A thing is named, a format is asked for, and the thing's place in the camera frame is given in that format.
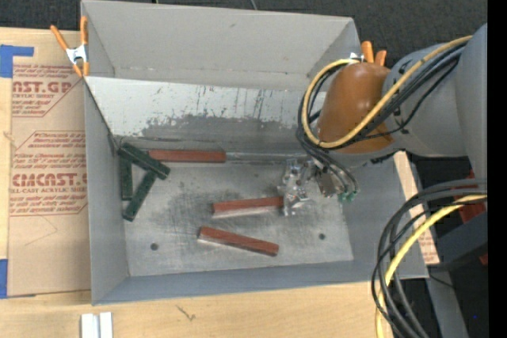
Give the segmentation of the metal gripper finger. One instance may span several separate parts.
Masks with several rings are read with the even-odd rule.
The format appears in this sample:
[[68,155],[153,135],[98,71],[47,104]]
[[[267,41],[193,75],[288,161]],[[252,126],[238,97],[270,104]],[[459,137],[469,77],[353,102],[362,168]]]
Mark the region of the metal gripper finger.
[[285,191],[297,191],[304,186],[307,175],[307,161],[300,159],[288,159],[284,175],[282,176],[282,186]]
[[304,188],[286,190],[283,196],[282,212],[285,216],[292,216],[306,203],[312,201]]

